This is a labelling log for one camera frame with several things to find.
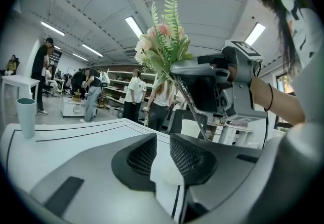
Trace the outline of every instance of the black hair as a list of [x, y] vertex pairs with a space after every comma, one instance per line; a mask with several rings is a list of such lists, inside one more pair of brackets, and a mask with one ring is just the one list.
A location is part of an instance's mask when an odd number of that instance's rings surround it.
[[47, 39], [45, 40], [45, 43], [46, 43], [46, 42], [48, 42], [48, 43], [50, 43], [50, 44], [53, 44], [53, 43], [54, 43], [54, 41], [53, 41], [52, 38], [47, 38]]
[[296, 62], [296, 49], [286, 21], [287, 10], [281, 0], [261, 0], [261, 2], [275, 14], [278, 20], [279, 38], [283, 47], [283, 66], [293, 73], [293, 66]]

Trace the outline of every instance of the black wristband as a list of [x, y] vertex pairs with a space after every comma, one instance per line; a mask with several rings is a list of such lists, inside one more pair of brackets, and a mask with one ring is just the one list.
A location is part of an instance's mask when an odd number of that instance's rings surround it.
[[271, 90], [271, 103], [270, 103], [270, 106], [268, 109], [266, 109], [266, 111], [270, 110], [271, 109], [271, 106], [272, 106], [272, 102], [273, 102], [273, 90], [272, 90], [272, 86], [271, 84], [268, 84], [270, 86], [270, 90]]

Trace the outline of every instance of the floor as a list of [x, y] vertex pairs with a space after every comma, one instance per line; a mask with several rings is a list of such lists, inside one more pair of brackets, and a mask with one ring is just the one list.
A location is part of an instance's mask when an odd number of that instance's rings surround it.
[[[14, 89], [11, 86], [6, 85], [5, 88], [5, 104], [6, 104], [6, 125], [10, 123], [19, 123], [18, 116], [17, 116], [17, 109], [15, 100], [16, 98], [13, 97]], [[61, 99], [62, 96], [58, 97], [46, 97], [43, 95], [43, 106], [44, 109], [48, 112], [48, 115], [37, 115], [36, 116], [36, 124], [38, 125], [61, 125], [61, 124], [75, 124], [80, 123], [81, 118], [74, 118], [74, 117], [62, 117], [61, 112]], [[117, 117], [111, 115], [109, 110], [106, 108], [99, 108], [98, 113], [96, 116], [96, 121], [109, 121], [115, 120]], [[0, 138], [5, 130], [2, 117], [0, 120]]]

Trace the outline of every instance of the long hair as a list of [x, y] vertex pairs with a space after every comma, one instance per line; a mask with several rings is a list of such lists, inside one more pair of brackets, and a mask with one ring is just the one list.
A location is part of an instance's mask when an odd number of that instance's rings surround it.
[[278, 20], [279, 38], [283, 47], [283, 66], [288, 68], [290, 72], [293, 72], [296, 61], [296, 49], [286, 21], [287, 10], [281, 0], [261, 0], [261, 2], [275, 14]]
[[157, 89], [156, 89], [156, 94], [160, 95], [161, 93], [164, 92], [165, 85], [167, 85], [167, 99], [169, 99], [170, 96], [170, 91], [172, 87], [172, 82], [170, 80], [166, 80], [163, 84], [160, 84]]

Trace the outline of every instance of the fluorescent light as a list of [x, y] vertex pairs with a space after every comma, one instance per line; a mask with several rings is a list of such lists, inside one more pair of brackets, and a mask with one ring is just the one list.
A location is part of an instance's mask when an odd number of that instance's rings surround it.
[[245, 40], [245, 42], [250, 46], [253, 45], [253, 43], [258, 39], [258, 37], [262, 34], [264, 30], [265, 26], [262, 26], [259, 22], [257, 22], [257, 24], [255, 24], [252, 32], [248, 36], [247, 40]]
[[89, 49], [91, 52], [94, 52], [96, 55], [103, 57], [102, 54], [98, 53], [97, 51], [94, 51], [92, 48], [86, 46], [85, 44], [82, 44], [83, 47], [85, 47], [86, 49]]
[[136, 21], [134, 20], [134, 18], [131, 16], [131, 17], [126, 18], [125, 20], [126, 20], [127, 24], [132, 28], [132, 30], [136, 34], [136, 36], [138, 38], [140, 38], [140, 35], [143, 34], [143, 31], [141, 31], [141, 29], [137, 25]]
[[45, 27], [48, 27], [49, 29], [51, 29], [52, 31], [55, 31], [56, 33], [59, 33], [60, 35], [65, 35], [65, 33], [59, 31], [58, 29], [50, 26], [49, 24], [46, 24], [45, 22], [42, 21], [42, 25]]
[[82, 59], [82, 60], [84, 60], [84, 61], [87, 61], [87, 59], [85, 59], [85, 58], [83, 58], [83, 57], [80, 57], [80, 56], [78, 56], [78, 55], [76, 55], [76, 54], [74, 54], [74, 53], [73, 53], [73, 56], [76, 56], [76, 57], [78, 57], [78, 58], [80, 58], [80, 59]]

